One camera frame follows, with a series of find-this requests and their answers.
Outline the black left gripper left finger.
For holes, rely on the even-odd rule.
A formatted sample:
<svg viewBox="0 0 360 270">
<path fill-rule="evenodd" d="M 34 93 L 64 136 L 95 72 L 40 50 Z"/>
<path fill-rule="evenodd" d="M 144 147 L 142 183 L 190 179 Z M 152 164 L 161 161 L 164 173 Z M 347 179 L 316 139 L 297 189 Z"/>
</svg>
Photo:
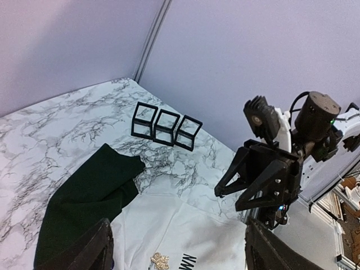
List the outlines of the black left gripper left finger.
<svg viewBox="0 0 360 270">
<path fill-rule="evenodd" d="M 102 218 L 70 248 L 36 269 L 111 270 L 114 268 L 113 252 L 114 238 L 110 221 Z"/>
</svg>

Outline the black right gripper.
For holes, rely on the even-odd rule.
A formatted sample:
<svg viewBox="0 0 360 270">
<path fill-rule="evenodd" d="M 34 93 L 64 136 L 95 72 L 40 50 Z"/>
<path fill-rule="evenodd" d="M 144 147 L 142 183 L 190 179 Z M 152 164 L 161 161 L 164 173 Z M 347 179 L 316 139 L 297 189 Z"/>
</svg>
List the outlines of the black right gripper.
<svg viewBox="0 0 360 270">
<path fill-rule="evenodd" d="M 216 197 L 244 191 L 235 203 L 237 211 L 258 208 L 258 219 L 275 225 L 298 198 L 303 160 L 298 155 L 265 143 L 248 140 L 240 147 L 214 188 Z"/>
</svg>

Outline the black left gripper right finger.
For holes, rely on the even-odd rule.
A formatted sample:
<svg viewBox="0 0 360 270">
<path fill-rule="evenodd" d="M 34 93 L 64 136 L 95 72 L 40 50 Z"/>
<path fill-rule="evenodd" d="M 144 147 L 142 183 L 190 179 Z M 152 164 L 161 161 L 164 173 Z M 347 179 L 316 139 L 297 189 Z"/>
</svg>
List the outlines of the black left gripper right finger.
<svg viewBox="0 0 360 270">
<path fill-rule="evenodd" d="M 252 270 L 321 270 L 274 235 L 259 220 L 249 218 L 245 232 L 245 255 Z"/>
</svg>

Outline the white and green t-shirt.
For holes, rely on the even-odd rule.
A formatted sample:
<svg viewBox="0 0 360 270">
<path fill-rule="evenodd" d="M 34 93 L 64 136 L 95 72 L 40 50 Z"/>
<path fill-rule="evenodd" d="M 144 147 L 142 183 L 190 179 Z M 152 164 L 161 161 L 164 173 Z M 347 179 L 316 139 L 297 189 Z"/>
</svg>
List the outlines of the white and green t-shirt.
<svg viewBox="0 0 360 270">
<path fill-rule="evenodd" d="M 52 195 L 34 268 L 60 255 L 102 218 L 114 238 L 113 269 L 150 269 L 159 252 L 169 269 L 244 269 L 245 225 L 167 193 L 139 193 L 139 156 L 102 145 Z"/>
</svg>

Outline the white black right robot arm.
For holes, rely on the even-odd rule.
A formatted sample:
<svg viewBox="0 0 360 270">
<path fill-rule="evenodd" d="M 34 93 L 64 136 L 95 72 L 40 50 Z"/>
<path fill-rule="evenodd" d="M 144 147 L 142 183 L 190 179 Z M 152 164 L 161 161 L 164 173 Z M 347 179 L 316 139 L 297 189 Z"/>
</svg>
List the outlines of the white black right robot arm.
<svg viewBox="0 0 360 270">
<path fill-rule="evenodd" d="M 289 206 L 298 199 L 302 181 L 311 180 L 343 146 L 359 148 L 359 108 L 351 103 L 345 114 L 328 95 L 303 92 L 302 107 L 282 111 L 256 96 L 244 106 L 255 138 L 240 147 L 214 189 L 215 196 L 240 192 L 238 212 L 258 210 L 269 229 L 287 222 Z"/>
</svg>

